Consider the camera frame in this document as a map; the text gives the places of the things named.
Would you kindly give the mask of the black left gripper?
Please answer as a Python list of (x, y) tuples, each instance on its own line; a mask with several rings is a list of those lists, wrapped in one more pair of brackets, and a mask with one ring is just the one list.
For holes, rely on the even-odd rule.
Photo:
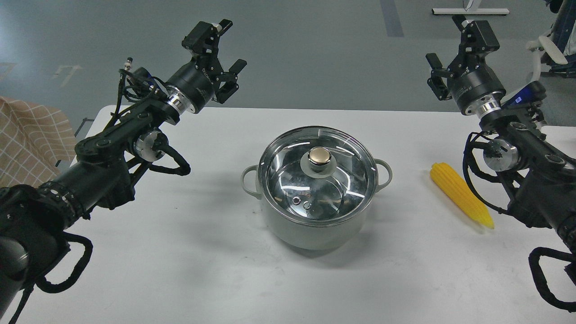
[(182, 40), (182, 47), (192, 58), (166, 83), (166, 109), (172, 115), (199, 113), (209, 101), (224, 104), (237, 92), (238, 75), (247, 61), (237, 59), (229, 71), (224, 71), (217, 57), (220, 37), (232, 26), (231, 20), (218, 24), (200, 21)]

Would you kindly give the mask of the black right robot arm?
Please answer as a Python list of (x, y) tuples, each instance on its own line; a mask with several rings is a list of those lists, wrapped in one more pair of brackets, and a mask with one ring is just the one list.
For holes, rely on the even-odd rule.
[(500, 44), (485, 20), (452, 17), (461, 35), (458, 53), (443, 67), (435, 53), (426, 55), (431, 67), (428, 86), (438, 100), (454, 100), (463, 115), (476, 115), (481, 132), (471, 133), (463, 152), (463, 175), (477, 196), (470, 173), (500, 183), (510, 201), (506, 209), (488, 206), (510, 215), (527, 227), (551, 228), (568, 252), (537, 247), (529, 254), (535, 288), (552, 306), (575, 311), (575, 303), (559, 300), (549, 289), (539, 265), (542, 256), (567, 262), (565, 272), (575, 280), (575, 159), (547, 140), (540, 128), (545, 122), (540, 106), (545, 87), (531, 81), (511, 98), (485, 61)]

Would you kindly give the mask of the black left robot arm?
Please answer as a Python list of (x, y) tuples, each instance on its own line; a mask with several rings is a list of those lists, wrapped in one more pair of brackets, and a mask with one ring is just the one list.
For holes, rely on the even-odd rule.
[(224, 103), (239, 88), (247, 62), (225, 70), (218, 59), (221, 37), (230, 20), (200, 21), (181, 45), (191, 59), (167, 81), (145, 68), (119, 70), (117, 106), (102, 132), (83, 139), (76, 163), (55, 179), (31, 187), (1, 189), (1, 313), (18, 292), (10, 319), (17, 322), (34, 288), (61, 293), (78, 281), (92, 256), (93, 244), (68, 233), (95, 207), (115, 209), (135, 199), (135, 185), (147, 171), (188, 175), (190, 164), (169, 145), (160, 126), (176, 125), (185, 111), (199, 113), (210, 101)]

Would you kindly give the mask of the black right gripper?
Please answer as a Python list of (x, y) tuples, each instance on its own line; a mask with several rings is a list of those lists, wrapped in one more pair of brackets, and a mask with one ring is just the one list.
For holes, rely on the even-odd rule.
[(486, 96), (499, 105), (506, 90), (485, 62), (488, 54), (500, 49), (491, 25), (486, 20), (469, 21), (463, 15), (453, 15), (452, 20), (461, 34), (458, 53), (448, 69), (436, 53), (426, 54), (431, 68), (428, 86), (438, 100), (453, 99), (463, 115), (472, 115), (475, 109), (470, 107), (478, 106), (475, 101)]

